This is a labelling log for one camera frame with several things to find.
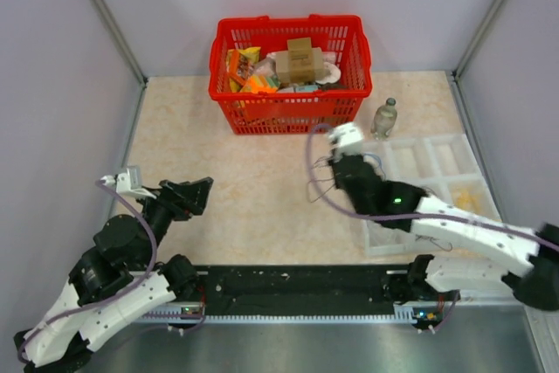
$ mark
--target bottle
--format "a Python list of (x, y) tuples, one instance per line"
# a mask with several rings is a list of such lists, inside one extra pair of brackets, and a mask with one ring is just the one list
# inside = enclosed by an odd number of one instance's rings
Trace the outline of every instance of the bottle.
[(396, 100), (394, 98), (388, 98), (386, 103), (376, 110), (370, 132), (377, 140), (384, 140), (390, 135), (390, 131), (394, 127), (396, 118), (398, 117), (398, 111), (395, 105)]

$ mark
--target brown box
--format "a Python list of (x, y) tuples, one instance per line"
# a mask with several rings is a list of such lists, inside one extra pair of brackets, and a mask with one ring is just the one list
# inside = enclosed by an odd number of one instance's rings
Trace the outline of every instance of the brown box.
[(325, 76), (322, 50), (313, 48), (311, 38), (287, 41), (287, 51), (276, 53), (276, 73), (281, 83), (314, 82)]

